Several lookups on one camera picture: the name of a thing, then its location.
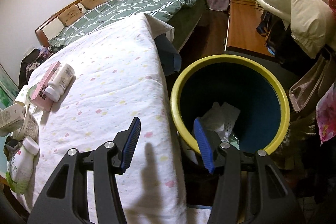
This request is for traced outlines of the green coconut water bottle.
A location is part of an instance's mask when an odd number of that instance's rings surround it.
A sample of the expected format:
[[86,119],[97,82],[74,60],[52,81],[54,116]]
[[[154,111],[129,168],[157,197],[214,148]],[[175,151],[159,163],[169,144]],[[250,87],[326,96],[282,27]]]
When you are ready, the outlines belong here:
[[16,194],[24,194],[28,188],[34,169],[34,157],[39,145],[33,138],[26,136],[7,164],[6,180]]

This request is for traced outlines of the white yogurt cup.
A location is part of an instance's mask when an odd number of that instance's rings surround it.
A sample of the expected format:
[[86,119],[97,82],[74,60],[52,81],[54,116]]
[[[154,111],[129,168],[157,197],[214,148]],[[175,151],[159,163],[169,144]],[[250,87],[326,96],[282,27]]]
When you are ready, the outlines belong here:
[[1,137],[12,133],[18,141],[27,136],[37,140],[38,132],[38,123],[27,106],[15,103],[1,110]]

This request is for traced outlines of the pink carton box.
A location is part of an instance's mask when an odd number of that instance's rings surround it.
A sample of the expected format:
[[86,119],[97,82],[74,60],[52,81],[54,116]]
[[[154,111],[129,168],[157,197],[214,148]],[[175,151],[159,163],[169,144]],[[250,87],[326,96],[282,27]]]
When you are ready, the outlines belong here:
[[49,112],[53,104],[52,100],[46,96],[45,89],[48,86],[49,80],[59,67],[59,61],[53,63],[42,79],[37,83],[34,92],[30,95],[30,102],[44,112]]

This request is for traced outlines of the white pill bottle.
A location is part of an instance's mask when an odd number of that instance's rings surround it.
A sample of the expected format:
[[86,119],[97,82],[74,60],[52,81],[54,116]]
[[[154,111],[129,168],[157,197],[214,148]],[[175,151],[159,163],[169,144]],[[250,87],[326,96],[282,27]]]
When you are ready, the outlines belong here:
[[50,78],[45,89],[46,96],[53,102],[58,102],[65,93],[68,85],[75,75],[74,69],[69,64],[61,64]]

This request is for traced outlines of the clear jar green band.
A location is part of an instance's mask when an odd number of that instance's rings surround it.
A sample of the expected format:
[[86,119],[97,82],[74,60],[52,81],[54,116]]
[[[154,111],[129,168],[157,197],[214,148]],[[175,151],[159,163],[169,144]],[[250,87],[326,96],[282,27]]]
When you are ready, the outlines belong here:
[[34,94],[36,88],[37,88],[37,84],[35,84],[31,87],[28,87],[28,85],[25,85],[24,87],[22,87],[23,95],[25,96],[25,105],[27,107],[29,107],[32,104],[31,98],[33,97],[33,94]]

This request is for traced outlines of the crumpled white trash in bin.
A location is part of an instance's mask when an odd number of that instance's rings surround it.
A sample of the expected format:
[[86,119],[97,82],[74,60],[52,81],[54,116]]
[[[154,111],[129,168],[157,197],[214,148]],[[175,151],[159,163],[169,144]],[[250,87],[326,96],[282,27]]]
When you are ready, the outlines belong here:
[[206,130],[216,132],[222,141],[229,141],[239,114],[240,110],[228,103],[224,102],[221,106],[214,102],[201,121]]

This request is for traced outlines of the yellow rimmed trash bin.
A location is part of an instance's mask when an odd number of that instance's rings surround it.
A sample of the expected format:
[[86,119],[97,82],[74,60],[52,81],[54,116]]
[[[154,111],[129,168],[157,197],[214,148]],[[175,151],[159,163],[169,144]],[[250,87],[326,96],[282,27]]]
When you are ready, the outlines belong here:
[[244,152],[274,153],[284,140],[290,120],[289,101],[279,80],[261,64],[236,55],[212,55],[195,61],[176,79],[171,114],[177,132],[196,154],[191,133],[194,120],[213,103],[228,103],[240,111],[234,134]]

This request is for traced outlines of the sliding wardrobe door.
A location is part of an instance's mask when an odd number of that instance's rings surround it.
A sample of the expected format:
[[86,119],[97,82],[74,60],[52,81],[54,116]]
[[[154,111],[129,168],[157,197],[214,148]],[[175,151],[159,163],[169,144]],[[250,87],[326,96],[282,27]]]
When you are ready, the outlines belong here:
[[19,89],[2,65],[0,65],[0,85],[0,107],[3,110],[12,105],[19,93]]

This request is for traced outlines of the white dotted table cloth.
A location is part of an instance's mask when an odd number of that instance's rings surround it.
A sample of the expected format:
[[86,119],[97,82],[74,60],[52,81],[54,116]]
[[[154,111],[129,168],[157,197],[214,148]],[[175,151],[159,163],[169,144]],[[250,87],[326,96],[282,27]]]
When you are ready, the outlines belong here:
[[208,221],[208,209],[187,207],[179,141],[154,41],[173,34],[167,23],[137,14],[83,36],[33,72],[30,86],[60,62],[74,69],[75,80],[50,112],[34,112],[40,152],[25,194],[17,195],[26,210],[70,148],[94,150],[138,117],[141,133],[133,159],[116,178],[127,222]]

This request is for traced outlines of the dark clothes pile on cabinet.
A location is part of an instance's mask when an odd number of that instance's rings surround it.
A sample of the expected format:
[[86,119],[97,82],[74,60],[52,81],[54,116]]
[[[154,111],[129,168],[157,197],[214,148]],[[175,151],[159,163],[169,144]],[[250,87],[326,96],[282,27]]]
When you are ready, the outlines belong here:
[[21,62],[21,69],[19,73],[18,89],[21,89],[28,84],[29,78],[33,71],[37,69],[52,55],[51,47],[43,47],[42,49],[34,49]]

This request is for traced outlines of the wooden bed headboard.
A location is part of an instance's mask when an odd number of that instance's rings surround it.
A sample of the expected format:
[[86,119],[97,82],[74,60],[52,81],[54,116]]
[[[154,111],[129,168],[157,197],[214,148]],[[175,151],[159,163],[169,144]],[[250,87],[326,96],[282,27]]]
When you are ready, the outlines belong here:
[[67,5],[66,7],[63,7],[61,10],[59,10],[58,12],[54,13],[49,19],[47,19],[45,22],[43,22],[36,30],[35,30],[35,34],[36,37],[39,41],[39,43],[41,44],[41,46],[44,47],[49,47],[49,38],[48,36],[45,34],[45,32],[43,31],[43,29],[48,26],[50,23],[52,23],[55,19],[58,18],[58,16],[63,13],[64,11],[66,11],[67,9],[71,8],[73,5],[77,6],[78,10],[84,9],[84,6],[80,6],[80,2],[83,0],[76,0],[72,3],[70,3],[69,5]]

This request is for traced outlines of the left brown pillow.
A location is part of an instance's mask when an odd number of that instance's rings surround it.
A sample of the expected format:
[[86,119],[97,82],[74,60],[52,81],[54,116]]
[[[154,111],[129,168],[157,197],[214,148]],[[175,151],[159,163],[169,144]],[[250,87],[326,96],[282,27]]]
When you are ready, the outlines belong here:
[[65,27],[68,27],[74,24],[82,16],[84,16],[84,12],[80,10],[80,7],[72,5],[58,16],[58,20],[60,20]]

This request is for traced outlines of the brown pillow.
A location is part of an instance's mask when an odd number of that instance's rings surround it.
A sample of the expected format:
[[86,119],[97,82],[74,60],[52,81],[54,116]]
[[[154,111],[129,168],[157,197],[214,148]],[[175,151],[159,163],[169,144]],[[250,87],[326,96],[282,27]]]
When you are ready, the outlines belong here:
[[84,12],[80,10],[80,7],[72,5],[58,16],[58,20],[60,20],[65,27],[68,27],[74,24],[82,16],[84,16]]
[[80,3],[84,6],[86,10],[92,10],[105,2],[106,0],[82,0]]

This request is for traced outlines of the green checked bed quilt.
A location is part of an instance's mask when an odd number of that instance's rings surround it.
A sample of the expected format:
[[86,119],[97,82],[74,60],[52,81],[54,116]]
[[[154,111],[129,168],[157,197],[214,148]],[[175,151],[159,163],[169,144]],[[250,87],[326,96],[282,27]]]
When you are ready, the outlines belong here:
[[174,27],[173,46],[181,50],[209,8],[207,0],[109,0],[87,10],[83,16],[49,39],[55,51],[109,24],[139,13],[155,17]]

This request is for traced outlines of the right brown pillow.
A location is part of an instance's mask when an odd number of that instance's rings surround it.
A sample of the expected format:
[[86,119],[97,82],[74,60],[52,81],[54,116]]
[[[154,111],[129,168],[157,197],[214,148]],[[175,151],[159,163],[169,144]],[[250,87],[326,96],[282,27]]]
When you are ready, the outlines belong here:
[[80,3],[84,6],[86,10],[92,10],[105,2],[106,0],[82,0]]

